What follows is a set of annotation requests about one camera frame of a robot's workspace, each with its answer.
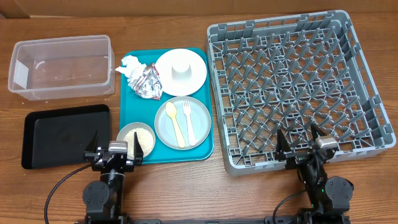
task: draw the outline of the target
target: clear plastic bin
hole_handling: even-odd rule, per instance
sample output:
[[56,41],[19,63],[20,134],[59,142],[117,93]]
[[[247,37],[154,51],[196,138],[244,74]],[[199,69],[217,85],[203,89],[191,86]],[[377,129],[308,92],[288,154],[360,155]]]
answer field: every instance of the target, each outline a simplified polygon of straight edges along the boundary
[[107,35],[18,42],[8,89],[28,100],[114,93],[114,54]]

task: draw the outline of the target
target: white cup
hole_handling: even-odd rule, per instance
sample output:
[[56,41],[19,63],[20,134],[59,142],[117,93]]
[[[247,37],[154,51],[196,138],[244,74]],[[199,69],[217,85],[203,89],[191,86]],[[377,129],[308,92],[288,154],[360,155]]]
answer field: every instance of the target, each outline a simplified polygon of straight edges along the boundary
[[176,57],[172,62],[172,79],[177,82],[187,82],[191,79],[192,69],[186,58]]

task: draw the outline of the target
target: rice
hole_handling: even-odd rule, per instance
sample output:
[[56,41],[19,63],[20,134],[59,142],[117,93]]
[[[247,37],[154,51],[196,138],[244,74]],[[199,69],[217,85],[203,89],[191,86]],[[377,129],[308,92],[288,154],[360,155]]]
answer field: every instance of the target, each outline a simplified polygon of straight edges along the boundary
[[134,128],[130,130],[123,139],[123,141],[128,143],[127,158],[132,159],[134,156],[134,133],[137,133],[138,142],[144,152],[144,157],[148,156],[154,147],[154,138],[148,130],[144,128]]

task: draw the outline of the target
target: plastic container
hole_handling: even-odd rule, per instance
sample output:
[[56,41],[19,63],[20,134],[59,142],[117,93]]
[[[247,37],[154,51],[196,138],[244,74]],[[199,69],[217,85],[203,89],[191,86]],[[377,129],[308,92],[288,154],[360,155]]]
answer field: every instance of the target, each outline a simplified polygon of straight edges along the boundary
[[18,42],[8,90],[28,100],[114,93],[114,54],[107,35]]
[[317,124],[338,140],[331,162],[375,156],[396,137],[345,11],[209,26],[208,64],[224,166],[231,175],[283,169]]

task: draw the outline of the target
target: wooden spoon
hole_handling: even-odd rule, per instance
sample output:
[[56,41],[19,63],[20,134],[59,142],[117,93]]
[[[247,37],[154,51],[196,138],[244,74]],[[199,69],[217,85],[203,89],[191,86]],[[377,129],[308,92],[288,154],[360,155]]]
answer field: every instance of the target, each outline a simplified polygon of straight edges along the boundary
[[166,103],[166,113],[167,113],[167,116],[169,116],[173,121],[174,132],[175,132],[175,137],[177,138],[178,146],[180,148],[185,147],[185,140],[184,140],[184,137],[182,136],[181,129],[178,126],[177,119],[176,119],[177,109],[173,103],[171,103],[171,102]]

